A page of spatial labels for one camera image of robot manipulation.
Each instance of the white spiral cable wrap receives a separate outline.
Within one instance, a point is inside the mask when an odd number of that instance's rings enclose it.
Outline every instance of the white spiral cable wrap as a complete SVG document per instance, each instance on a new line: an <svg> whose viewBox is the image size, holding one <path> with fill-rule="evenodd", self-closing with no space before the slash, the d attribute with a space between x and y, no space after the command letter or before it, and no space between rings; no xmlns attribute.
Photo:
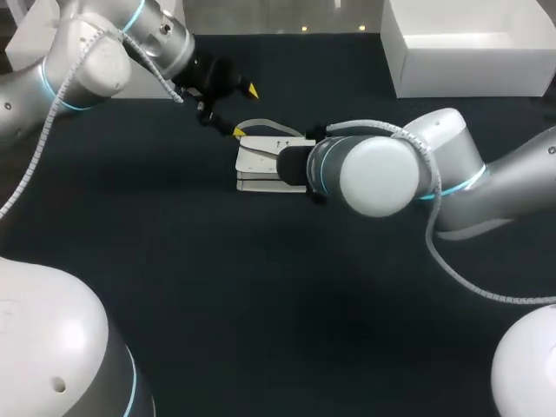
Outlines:
<svg viewBox="0 0 556 417"><path fill-rule="evenodd" d="M392 133L392 137L404 139L409 142L422 156L425 164L431 170L433 183L432 193L434 194L434 202L431 210L431 215L428 218L427 229L425 231L425 242L427 248L433 258L439 263L439 265L448 272L459 284L463 287L473 291L475 294L487 298L488 300L503 302L506 304L517 304L517 305L544 305L544 304L554 304L556 303L556 297L536 297L536 298L519 298L519 297L507 297L504 295L498 295L490 291L486 291L482 288L477 287L463 276L458 274L447 262L442 258L436 247L434 246L434 226L436 220L438 219L440 213L440 205L442 201L442 179L440 178L440 171L438 165L434 160L434 155L430 148L423 143L416 135L386 122L379 122L375 120L354 120L352 122L343 122L338 124L333 124L327 127L327 132L334 132L340 129L350 129L350 128L373 128L385 130Z"/></svg>
<svg viewBox="0 0 556 417"><path fill-rule="evenodd" d="M58 93L56 94L56 97L52 102L52 105L50 106L49 113L46 116L46 120L44 121L43 130L41 131L41 135L39 137L38 144L35 149L35 153L31 158L29 167L25 171L25 174L23 175L23 179L17 185L16 190L13 192L13 194L8 199L8 201L2 206L2 208L0 208L0 220L3 219L3 217L8 213L8 211L10 211L13 205L17 202L17 200L19 199L19 197L21 196L21 194L24 192L25 188L29 184L31 177L35 173L36 166L39 160L41 159L41 155L43 154L44 151L44 145L46 144L46 141L48 140L50 134L50 130L52 129L52 123L54 122L54 119L58 114L60 106L62 105L63 99L65 98L66 92L68 90L68 87L73 82L77 71L81 68L81 66L87 59L87 56L93 50L95 45L103 37L108 35L108 33L109 32L105 30L99 30L93 37L91 37L90 40L83 47L83 51L79 56L79 59L71 66L70 70L68 71L67 76L64 78L62 85L60 86L60 89L58 90ZM137 42L125 32L119 31L118 33L120 36L122 36L123 40L139 54L141 59L149 67L150 72L155 76L155 78L163 86L163 88L170 95L170 97L176 103L180 103L180 104L183 103L183 99L180 96L178 96L177 93L174 92L172 87L164 80L164 77L162 76L158 68L151 61L149 56L147 56L147 54L143 52L143 50L137 44Z"/></svg>

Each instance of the small hole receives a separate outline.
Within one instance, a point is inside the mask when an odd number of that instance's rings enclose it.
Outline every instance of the small hole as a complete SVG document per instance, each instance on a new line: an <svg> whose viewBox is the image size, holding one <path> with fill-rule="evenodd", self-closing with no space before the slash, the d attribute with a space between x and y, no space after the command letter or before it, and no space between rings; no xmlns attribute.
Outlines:
<svg viewBox="0 0 556 417"><path fill-rule="evenodd" d="M169 24L163 24L160 27L160 31L163 35L168 35L170 33L170 31L172 30L172 28L170 27Z"/></svg>
<svg viewBox="0 0 556 417"><path fill-rule="evenodd" d="M54 389L54 391L59 394L65 393L66 383L62 378L60 378L59 376L55 376L50 380L50 383L52 384L52 388Z"/></svg>

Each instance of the white joint cap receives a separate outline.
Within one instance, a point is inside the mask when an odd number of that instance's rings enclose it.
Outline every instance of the white joint cap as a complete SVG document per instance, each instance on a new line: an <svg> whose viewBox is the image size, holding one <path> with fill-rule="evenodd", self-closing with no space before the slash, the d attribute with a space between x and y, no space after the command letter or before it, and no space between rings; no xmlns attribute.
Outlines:
<svg viewBox="0 0 556 417"><path fill-rule="evenodd" d="M385 217L404 209L415 197L419 164L408 145L377 136L356 145L341 167L340 187L355 211Z"/></svg>
<svg viewBox="0 0 556 417"><path fill-rule="evenodd" d="M417 135L432 149L438 149L454 139L467 124L461 113L456 109L440 109L413 120L405 130Z"/></svg>
<svg viewBox="0 0 556 417"><path fill-rule="evenodd" d="M112 97L122 91L130 78L128 54L112 35L98 41L77 72L82 85L102 97Z"/></svg>
<svg viewBox="0 0 556 417"><path fill-rule="evenodd" d="M556 306L510 328L494 356L492 383L501 417L556 415Z"/></svg>
<svg viewBox="0 0 556 417"><path fill-rule="evenodd" d="M65 415L95 379L108 331L76 277L0 258L0 415Z"/></svg>

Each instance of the gray robot arm segment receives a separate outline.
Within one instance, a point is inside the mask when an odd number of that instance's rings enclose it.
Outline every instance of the gray robot arm segment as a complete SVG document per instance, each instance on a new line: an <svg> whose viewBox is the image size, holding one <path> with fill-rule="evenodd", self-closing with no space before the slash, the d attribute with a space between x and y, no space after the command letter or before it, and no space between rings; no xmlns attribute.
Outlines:
<svg viewBox="0 0 556 417"><path fill-rule="evenodd" d="M141 45L164 79L171 80L187 67L195 51L195 38L175 17L161 10L155 0L141 2L136 19L130 23L125 31ZM127 51L145 66L132 49Z"/></svg>
<svg viewBox="0 0 556 417"><path fill-rule="evenodd" d="M490 164L483 162L454 109L435 111L404 129L428 146L438 165L443 188L435 223L439 237L471 238L556 207L556 129ZM433 175L423 156L400 142L384 136L324 137L310 152L304 151L302 185L320 200L344 202L372 217L394 214L410 202L432 208ZM279 167L288 167L289 153L279 156Z"/></svg>
<svg viewBox="0 0 556 417"><path fill-rule="evenodd" d="M46 94L42 63L0 78L0 149L26 137L44 121L52 99Z"/></svg>

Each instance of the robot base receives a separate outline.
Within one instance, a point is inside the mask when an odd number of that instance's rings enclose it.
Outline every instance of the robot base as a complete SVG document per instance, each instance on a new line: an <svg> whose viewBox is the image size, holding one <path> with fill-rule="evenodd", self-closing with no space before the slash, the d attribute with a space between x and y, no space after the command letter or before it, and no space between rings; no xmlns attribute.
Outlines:
<svg viewBox="0 0 556 417"><path fill-rule="evenodd" d="M96 295L53 268L0 258L0 415L155 417Z"/></svg>

